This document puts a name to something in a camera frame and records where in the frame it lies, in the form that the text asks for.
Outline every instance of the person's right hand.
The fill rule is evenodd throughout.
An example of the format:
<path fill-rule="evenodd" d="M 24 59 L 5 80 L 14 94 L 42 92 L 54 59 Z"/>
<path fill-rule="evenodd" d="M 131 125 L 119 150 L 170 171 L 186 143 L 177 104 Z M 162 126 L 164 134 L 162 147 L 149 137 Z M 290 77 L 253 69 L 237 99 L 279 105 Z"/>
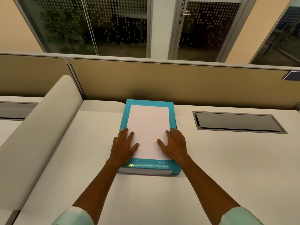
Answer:
<path fill-rule="evenodd" d="M 157 143 L 159 144 L 162 151 L 169 156 L 171 159 L 174 159 L 175 162 L 178 163 L 180 159 L 188 156 L 187 145 L 185 143 L 185 137 L 179 130 L 171 128 L 173 135 L 167 130 L 168 136 L 168 145 L 165 146 L 160 139 L 157 139 Z"/>

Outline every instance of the green plant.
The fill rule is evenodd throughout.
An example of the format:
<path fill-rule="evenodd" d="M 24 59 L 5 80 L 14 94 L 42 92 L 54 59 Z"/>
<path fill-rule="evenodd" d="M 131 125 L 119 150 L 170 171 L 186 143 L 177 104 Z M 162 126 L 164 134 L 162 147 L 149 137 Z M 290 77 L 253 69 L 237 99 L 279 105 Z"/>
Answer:
<path fill-rule="evenodd" d="M 64 11 L 49 11 L 41 13 L 42 18 L 46 21 L 44 28 L 49 30 L 51 35 L 48 38 L 50 42 L 60 42 L 65 44 L 68 41 L 69 47 L 62 48 L 64 51 L 70 50 L 72 53 L 77 53 L 75 44 L 84 45 L 84 40 L 81 36 L 80 18 L 74 12 L 70 12 L 67 9 Z"/>

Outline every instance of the sleeve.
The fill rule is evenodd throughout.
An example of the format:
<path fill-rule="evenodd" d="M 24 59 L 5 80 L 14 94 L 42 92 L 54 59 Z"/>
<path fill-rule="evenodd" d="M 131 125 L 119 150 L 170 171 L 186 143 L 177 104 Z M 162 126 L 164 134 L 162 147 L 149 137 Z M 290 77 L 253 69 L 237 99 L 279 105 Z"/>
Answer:
<path fill-rule="evenodd" d="M 94 225 L 94 222 L 82 208 L 70 207 L 52 225 Z"/>
<path fill-rule="evenodd" d="M 263 225 L 251 212 L 243 207 L 232 208 L 226 212 L 219 225 Z"/>

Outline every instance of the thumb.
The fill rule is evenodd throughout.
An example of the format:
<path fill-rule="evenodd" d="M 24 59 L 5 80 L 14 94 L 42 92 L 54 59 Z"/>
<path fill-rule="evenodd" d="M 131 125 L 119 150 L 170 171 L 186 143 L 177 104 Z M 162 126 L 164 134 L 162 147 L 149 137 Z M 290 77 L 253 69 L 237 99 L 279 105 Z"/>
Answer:
<path fill-rule="evenodd" d="M 136 143 L 135 145 L 133 145 L 133 147 L 130 149 L 130 154 L 131 154 L 131 157 L 133 157 L 135 151 L 137 150 L 137 148 L 139 147 L 139 143 Z"/>
<path fill-rule="evenodd" d="M 158 145 L 160 146 L 161 150 L 162 150 L 162 151 L 165 151 L 165 149 L 166 149 L 167 147 L 163 144 L 163 142 L 162 142 L 160 139 L 157 139 L 157 143 L 158 143 Z"/>

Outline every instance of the cubicle partition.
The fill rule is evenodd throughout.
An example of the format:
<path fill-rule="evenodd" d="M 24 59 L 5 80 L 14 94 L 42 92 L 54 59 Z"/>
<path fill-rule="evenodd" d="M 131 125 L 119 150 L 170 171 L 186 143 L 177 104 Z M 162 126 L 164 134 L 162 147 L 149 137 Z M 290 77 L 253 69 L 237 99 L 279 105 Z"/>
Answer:
<path fill-rule="evenodd" d="M 6 53 L 0 63 L 0 95 L 44 96 L 71 75 L 90 100 L 272 109 L 296 109 L 300 102 L 300 81 L 283 80 L 298 67 L 47 53 Z"/>

